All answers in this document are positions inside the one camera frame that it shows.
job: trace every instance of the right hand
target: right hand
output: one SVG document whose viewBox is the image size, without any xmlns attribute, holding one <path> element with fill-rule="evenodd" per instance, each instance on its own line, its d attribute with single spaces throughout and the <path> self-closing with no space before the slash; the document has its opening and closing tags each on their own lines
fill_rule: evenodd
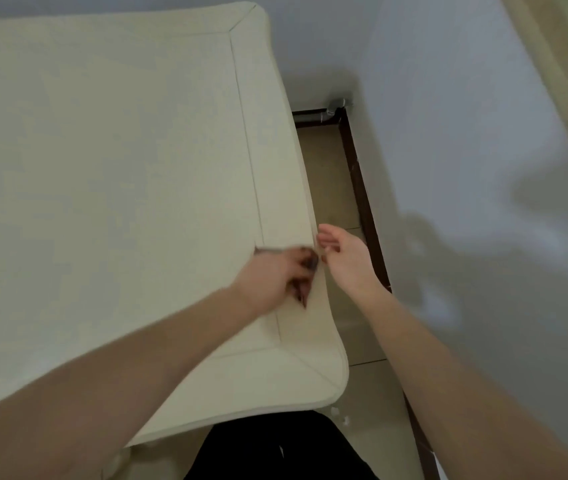
<svg viewBox="0 0 568 480">
<path fill-rule="evenodd" d="M 368 247 L 341 227 L 318 226 L 317 242 L 326 254 L 324 260 L 337 284 L 354 301 L 381 286 L 370 261 Z"/>
</svg>

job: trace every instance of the floor tile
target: floor tile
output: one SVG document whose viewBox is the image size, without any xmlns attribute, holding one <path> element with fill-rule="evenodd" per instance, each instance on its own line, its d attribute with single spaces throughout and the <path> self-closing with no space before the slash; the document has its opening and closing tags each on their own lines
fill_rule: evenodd
<svg viewBox="0 0 568 480">
<path fill-rule="evenodd" d="M 351 229 L 349 232 L 364 240 L 360 229 Z M 349 365 L 384 359 L 386 356 L 368 321 L 351 298 L 337 286 L 330 273 L 327 275 L 326 288 L 333 320 L 344 343 Z"/>
<path fill-rule="evenodd" d="M 387 360 L 350 368 L 349 384 L 320 411 L 340 428 L 380 480 L 422 480 L 404 395 Z"/>
<path fill-rule="evenodd" d="M 210 427 L 138 445 L 129 465 L 114 480 L 180 480 L 193 464 Z"/>
<path fill-rule="evenodd" d="M 300 128 L 297 136 L 318 224 L 344 229 L 359 227 L 360 217 L 337 126 Z"/>
</svg>

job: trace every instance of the floor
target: floor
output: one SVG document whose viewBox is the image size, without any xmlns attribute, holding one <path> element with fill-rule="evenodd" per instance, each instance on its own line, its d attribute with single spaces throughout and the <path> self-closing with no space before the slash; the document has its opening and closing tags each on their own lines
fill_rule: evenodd
<svg viewBox="0 0 568 480">
<path fill-rule="evenodd" d="M 337 126 L 298 130 L 318 223 L 362 237 L 342 140 Z M 400 385 L 353 302 L 332 280 L 329 302 L 349 357 L 344 395 L 321 412 L 332 418 L 381 480 L 422 480 L 413 432 Z M 208 428 L 139 445 L 116 480 L 179 479 L 190 468 Z M 105 479 L 108 471 L 103 471 Z"/>
</svg>

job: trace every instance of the hand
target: hand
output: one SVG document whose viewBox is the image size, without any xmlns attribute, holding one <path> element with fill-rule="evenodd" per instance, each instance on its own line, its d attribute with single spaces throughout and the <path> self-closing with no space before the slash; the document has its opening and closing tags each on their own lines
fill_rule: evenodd
<svg viewBox="0 0 568 480">
<path fill-rule="evenodd" d="M 373 270 L 368 247 L 359 237 L 341 227 L 320 224 L 317 241 L 326 253 L 322 260 L 328 264 L 340 288 L 353 301 L 381 286 Z"/>
<path fill-rule="evenodd" d="M 308 248 L 288 248 L 280 253 L 254 255 L 239 272 L 230 288 L 247 301 L 254 316 L 264 315 L 294 290 L 291 280 L 311 281 L 314 271 L 302 266 L 313 255 Z"/>
</svg>

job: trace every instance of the left hand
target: left hand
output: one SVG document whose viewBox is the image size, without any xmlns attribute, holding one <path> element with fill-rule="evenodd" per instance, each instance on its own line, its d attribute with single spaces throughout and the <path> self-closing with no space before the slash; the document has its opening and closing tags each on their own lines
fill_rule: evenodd
<svg viewBox="0 0 568 480">
<path fill-rule="evenodd" d="M 259 253 L 251 257 L 230 288 L 251 307 L 254 316 L 265 315 L 279 306 L 292 290 L 291 280 L 312 280 L 314 272 L 302 266 L 312 256 L 307 248 L 288 248 L 280 253 Z"/>
</svg>

